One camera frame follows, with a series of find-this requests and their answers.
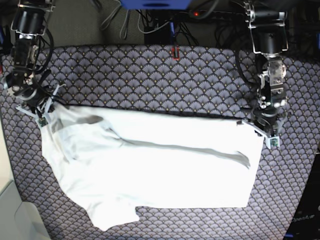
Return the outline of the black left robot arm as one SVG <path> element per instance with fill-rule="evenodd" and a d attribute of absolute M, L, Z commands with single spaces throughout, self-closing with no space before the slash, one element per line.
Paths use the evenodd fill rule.
<path fill-rule="evenodd" d="M 264 137 L 268 149 L 280 146 L 280 131 L 287 115 L 281 109 L 287 104 L 286 66 L 281 57 L 289 49 L 286 33 L 287 9 L 275 1 L 243 1 L 253 53 L 257 56 L 256 106 L 248 124 Z"/>

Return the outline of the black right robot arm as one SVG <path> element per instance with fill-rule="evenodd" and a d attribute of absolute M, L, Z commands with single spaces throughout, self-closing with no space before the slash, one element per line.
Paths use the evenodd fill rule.
<path fill-rule="evenodd" d="M 48 22 L 56 6 L 54 0 L 20 0 L 10 29 L 17 35 L 11 56 L 12 72 L 3 79 L 6 93 L 22 101 L 16 110 L 32 117 L 42 128 L 51 123 L 54 102 L 61 101 L 55 88 L 44 85 L 51 74 L 48 65 L 54 39 Z"/>

